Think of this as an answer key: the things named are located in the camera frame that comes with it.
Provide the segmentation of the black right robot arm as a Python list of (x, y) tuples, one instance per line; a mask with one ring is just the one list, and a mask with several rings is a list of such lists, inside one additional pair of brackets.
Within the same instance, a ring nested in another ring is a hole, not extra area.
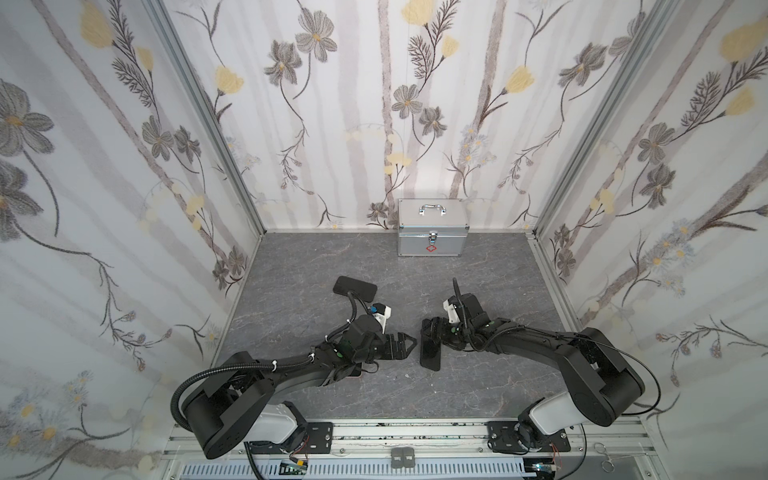
[(594, 328), (544, 330), (492, 318), (473, 294), (443, 302), (444, 317), (421, 323), (420, 364), (439, 371), (444, 347), (463, 352), (520, 356), (559, 371), (566, 390), (527, 407), (505, 433), (491, 435), (498, 452), (539, 451), (571, 426), (608, 427), (645, 393), (645, 384), (623, 354)]

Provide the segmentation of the blue phone black screen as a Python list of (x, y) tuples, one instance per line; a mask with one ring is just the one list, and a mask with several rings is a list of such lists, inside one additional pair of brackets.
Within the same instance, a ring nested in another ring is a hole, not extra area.
[(441, 369), (441, 321), (439, 317), (424, 319), (420, 330), (420, 365), (433, 372)]

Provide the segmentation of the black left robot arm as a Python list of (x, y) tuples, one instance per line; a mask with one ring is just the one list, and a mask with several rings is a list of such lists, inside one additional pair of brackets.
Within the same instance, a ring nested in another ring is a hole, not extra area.
[(192, 375), (174, 391), (170, 412), (179, 427), (194, 434), (206, 458), (216, 459), (246, 442), (278, 397), (357, 376), (366, 364), (405, 360), (417, 344), (404, 332), (387, 334), (374, 316), (361, 315), (305, 355), (264, 360), (239, 352)]

